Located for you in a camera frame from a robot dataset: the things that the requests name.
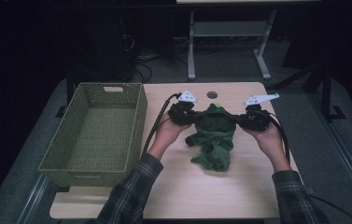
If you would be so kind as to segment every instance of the green plush toy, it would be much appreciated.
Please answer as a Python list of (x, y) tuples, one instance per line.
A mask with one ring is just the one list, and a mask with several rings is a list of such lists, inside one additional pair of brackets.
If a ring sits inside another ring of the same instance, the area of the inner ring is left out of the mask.
[(233, 149), (233, 134), (236, 124), (229, 120), (231, 114), (222, 106), (211, 104), (203, 111), (203, 118), (195, 123), (197, 133), (187, 137), (191, 146), (202, 146), (201, 153), (190, 161), (201, 164), (207, 170), (227, 171)]

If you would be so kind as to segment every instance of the green basket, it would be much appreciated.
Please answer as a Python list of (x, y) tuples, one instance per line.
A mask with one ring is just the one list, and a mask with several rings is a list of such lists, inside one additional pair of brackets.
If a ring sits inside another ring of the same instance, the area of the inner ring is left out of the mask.
[(137, 165), (142, 84), (80, 83), (38, 170), (59, 186), (114, 187)]

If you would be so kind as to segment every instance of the hand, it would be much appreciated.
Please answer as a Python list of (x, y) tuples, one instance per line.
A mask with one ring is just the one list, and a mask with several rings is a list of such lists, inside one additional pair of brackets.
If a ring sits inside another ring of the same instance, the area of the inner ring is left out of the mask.
[(188, 129), (191, 125), (181, 126), (173, 123), (167, 112), (163, 114), (158, 125), (159, 127), (156, 130), (155, 141), (148, 153), (160, 160), (164, 151), (175, 142), (178, 135), (182, 131)]
[(243, 129), (251, 134), (258, 142), (260, 150), (269, 158), (275, 172), (281, 170), (291, 170), (286, 155), (284, 154), (283, 141), (280, 132), (271, 122), (264, 132), (256, 132)]

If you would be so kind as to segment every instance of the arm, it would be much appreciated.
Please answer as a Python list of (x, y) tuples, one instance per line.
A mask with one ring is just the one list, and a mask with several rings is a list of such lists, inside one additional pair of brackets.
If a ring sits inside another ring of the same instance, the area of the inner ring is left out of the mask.
[(143, 222), (143, 210), (149, 193), (163, 168), (160, 162), (162, 155), (175, 142), (178, 135), (190, 127), (190, 125), (174, 124), (167, 113), (163, 115), (160, 124), (152, 146), (146, 154), (142, 155), (140, 162), (129, 176), (112, 189), (96, 223)]
[(330, 223), (327, 216), (313, 204), (298, 172), (292, 171), (284, 154), (280, 133), (273, 123), (262, 133), (244, 130), (257, 140), (260, 150), (274, 167), (272, 179), (281, 223)]

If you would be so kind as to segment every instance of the plaid shirt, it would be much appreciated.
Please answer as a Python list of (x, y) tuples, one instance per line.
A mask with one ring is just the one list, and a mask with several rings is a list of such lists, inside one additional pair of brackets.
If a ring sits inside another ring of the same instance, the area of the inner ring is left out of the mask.
[[(149, 193), (162, 169), (157, 159), (144, 154), (134, 171), (112, 189), (97, 220), (88, 223), (143, 223), (143, 211)], [(273, 174), (272, 178), (281, 223), (329, 223), (324, 213), (314, 206), (297, 172), (281, 171)]]

